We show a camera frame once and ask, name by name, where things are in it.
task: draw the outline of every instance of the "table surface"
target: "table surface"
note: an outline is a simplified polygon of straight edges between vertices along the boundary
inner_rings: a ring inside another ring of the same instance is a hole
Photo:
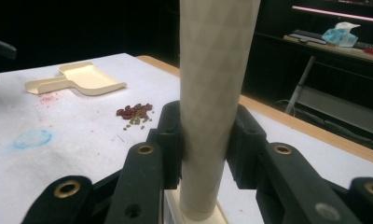
[[[59,65],[0,74],[0,223],[20,223],[58,178],[84,175],[95,183],[121,169],[129,148],[157,127],[161,108],[179,100],[179,70],[166,63],[128,54],[86,61],[128,87],[100,96],[74,89],[33,95],[24,83],[59,76]],[[116,111],[138,103],[154,106],[152,121],[123,131],[128,122]],[[347,188],[357,176],[373,177],[372,150],[244,96],[240,103],[269,142],[296,147],[323,178]],[[263,223],[255,194],[237,189],[226,166],[218,202],[230,223]]]

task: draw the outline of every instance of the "white plastic part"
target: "white plastic part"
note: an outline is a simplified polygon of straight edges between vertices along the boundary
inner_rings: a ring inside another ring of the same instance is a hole
[[[259,3],[180,1],[180,208],[192,220],[209,218],[215,208]]]
[[[85,95],[101,95],[127,86],[97,69],[91,62],[69,63],[60,66],[62,76],[38,79],[25,83],[32,94],[42,94],[74,88]]]

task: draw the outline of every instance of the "paint smudge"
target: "paint smudge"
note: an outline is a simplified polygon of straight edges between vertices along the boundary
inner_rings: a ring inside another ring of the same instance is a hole
[[[33,130],[22,133],[14,141],[14,147],[24,149],[28,147],[40,147],[45,145],[52,138],[52,134],[43,130]]]

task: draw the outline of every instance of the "cylindrical column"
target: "cylindrical column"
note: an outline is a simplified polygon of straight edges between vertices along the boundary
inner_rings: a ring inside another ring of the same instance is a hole
[[[180,207],[209,217],[225,164],[260,0],[180,0]]]

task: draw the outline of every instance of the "wooden table edge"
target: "wooden table edge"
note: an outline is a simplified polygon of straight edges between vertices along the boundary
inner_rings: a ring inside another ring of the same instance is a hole
[[[147,55],[137,56],[136,58],[145,63],[151,64],[160,70],[163,70],[174,76],[180,77],[180,70],[177,67],[164,63],[158,59],[155,59]],[[262,114],[270,119],[274,119],[292,129],[298,130],[304,134],[321,140],[331,146],[340,148],[349,153],[352,153],[355,156],[373,162],[373,150],[370,148],[358,145],[348,139],[345,139],[326,130],[318,128],[303,120],[296,119],[267,105],[263,105],[258,101],[255,101],[246,96],[241,95],[239,103],[247,108],[250,108],[258,112],[259,114]]]

